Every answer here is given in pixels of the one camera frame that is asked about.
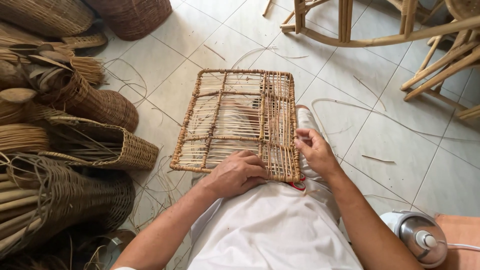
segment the knee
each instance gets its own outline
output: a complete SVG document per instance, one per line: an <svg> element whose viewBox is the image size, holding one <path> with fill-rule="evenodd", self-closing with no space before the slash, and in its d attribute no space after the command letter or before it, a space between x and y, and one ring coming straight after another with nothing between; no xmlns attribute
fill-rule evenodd
<svg viewBox="0 0 480 270"><path fill-rule="evenodd" d="M302 109L310 110L310 109L309 109L307 106L305 106L305 105L296 105L295 108L297 108L297 109L302 108Z"/></svg>

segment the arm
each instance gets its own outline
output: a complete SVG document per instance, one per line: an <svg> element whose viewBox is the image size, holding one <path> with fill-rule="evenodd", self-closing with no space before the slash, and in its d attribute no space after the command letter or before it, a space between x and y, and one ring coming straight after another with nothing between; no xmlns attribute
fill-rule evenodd
<svg viewBox="0 0 480 270"><path fill-rule="evenodd" d="M297 133L312 141L312 147L299 140L295 145L308 165L330 184L355 254L365 269L423 269L343 172L322 136L313 129L297 129Z"/></svg>
<svg viewBox="0 0 480 270"><path fill-rule="evenodd" d="M250 151L234 152L185 196L158 216L128 244L112 269L163 269L193 223L215 200L243 194L268 177L261 159Z"/></svg>

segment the white electric cord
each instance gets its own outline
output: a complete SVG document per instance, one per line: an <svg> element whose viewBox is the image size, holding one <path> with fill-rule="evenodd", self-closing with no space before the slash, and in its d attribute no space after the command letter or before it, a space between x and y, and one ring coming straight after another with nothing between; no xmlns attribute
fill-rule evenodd
<svg viewBox="0 0 480 270"><path fill-rule="evenodd" d="M466 245L466 244L450 244L450 243L448 243L447 245L465 246L465 247L471 247L471 248L475 248L475 249L479 249L479 250L480 250L480 247L478 247L478 246L474 246L474 245Z"/></svg>

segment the rectangular rattan frame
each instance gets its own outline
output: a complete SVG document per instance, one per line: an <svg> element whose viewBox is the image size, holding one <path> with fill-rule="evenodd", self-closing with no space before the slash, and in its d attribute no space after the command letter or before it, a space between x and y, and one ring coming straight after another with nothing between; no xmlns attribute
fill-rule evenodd
<svg viewBox="0 0 480 270"><path fill-rule="evenodd" d="M248 149L264 161L269 180L297 182L296 129L292 74L204 69L198 73L170 168L210 173L233 150Z"/></svg>

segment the red scissors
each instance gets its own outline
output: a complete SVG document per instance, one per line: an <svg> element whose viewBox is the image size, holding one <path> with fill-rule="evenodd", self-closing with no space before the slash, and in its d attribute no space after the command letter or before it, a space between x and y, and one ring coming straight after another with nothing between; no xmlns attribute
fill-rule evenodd
<svg viewBox="0 0 480 270"><path fill-rule="evenodd" d="M300 190L300 191L304 191L306 186L305 184L303 183L303 181L305 180L305 175L303 175L303 173L300 173L300 182L287 182L288 184L290 184L290 186Z"/></svg>

